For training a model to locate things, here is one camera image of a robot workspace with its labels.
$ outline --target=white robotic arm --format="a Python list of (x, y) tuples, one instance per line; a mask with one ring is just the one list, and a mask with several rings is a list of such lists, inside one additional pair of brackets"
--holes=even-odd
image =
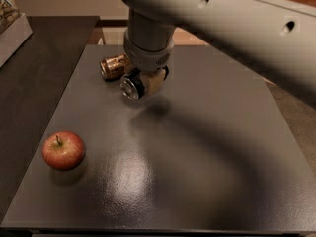
[(181, 27), (316, 104), (316, 8), (286, 0), (123, 1), (130, 8), (124, 49), (139, 70), (168, 63)]

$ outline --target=floor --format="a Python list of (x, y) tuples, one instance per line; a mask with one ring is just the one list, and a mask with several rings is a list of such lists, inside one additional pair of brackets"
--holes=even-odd
[[(88, 43), (123, 44), (125, 29), (95, 29)], [(176, 29), (174, 42), (175, 45), (207, 45), (206, 42), (181, 29)], [(291, 96), (275, 84), (266, 79), (264, 80), (316, 177), (316, 110)]]

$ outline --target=table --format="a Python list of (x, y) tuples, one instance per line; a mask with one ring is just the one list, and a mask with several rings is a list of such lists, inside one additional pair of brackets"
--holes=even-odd
[(29, 17), (33, 34), (0, 68), (0, 222), (99, 17)]
[[(176, 47), (171, 75), (131, 103), (87, 46), (1, 224), (80, 234), (307, 234), (316, 181), (268, 88), (210, 47)], [(70, 129), (86, 146), (71, 172), (40, 148)]]

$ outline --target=white wall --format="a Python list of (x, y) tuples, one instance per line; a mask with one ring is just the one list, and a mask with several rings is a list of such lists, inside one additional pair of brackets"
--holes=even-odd
[(128, 9), (120, 0), (16, 0), (28, 16), (86, 16), (127, 19)]

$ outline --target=red apple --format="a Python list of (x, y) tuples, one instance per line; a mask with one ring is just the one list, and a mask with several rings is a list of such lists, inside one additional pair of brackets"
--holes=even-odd
[(82, 160), (83, 141), (71, 131), (60, 131), (49, 137), (42, 147), (45, 162), (57, 170), (70, 170)]

